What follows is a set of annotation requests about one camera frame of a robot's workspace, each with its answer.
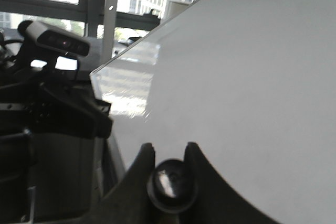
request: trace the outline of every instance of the white panel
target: white panel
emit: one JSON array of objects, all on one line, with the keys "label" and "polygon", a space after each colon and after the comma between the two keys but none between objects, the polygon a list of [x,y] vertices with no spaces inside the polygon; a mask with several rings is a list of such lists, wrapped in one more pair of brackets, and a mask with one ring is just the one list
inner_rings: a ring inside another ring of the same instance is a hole
[{"label": "white panel", "polygon": [[336,0],[200,0],[149,33],[94,76],[126,165],[194,141],[276,220],[334,223],[335,18]]}]

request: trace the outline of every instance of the white board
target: white board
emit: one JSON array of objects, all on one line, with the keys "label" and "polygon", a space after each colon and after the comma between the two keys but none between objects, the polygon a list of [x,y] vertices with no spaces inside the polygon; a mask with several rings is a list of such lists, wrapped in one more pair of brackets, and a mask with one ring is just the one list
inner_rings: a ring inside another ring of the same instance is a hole
[{"label": "white board", "polygon": [[149,33],[93,75],[126,165],[197,142],[277,221],[334,223],[335,19],[336,0],[199,0]]}]

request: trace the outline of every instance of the black knob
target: black knob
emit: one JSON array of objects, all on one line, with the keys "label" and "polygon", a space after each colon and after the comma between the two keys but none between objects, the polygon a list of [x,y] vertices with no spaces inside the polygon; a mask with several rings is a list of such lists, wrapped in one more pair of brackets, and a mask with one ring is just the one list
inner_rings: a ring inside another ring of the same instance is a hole
[{"label": "black knob", "polygon": [[197,184],[191,170],[178,159],[162,162],[153,171],[147,184],[153,204],[170,214],[188,209],[196,199]]}]

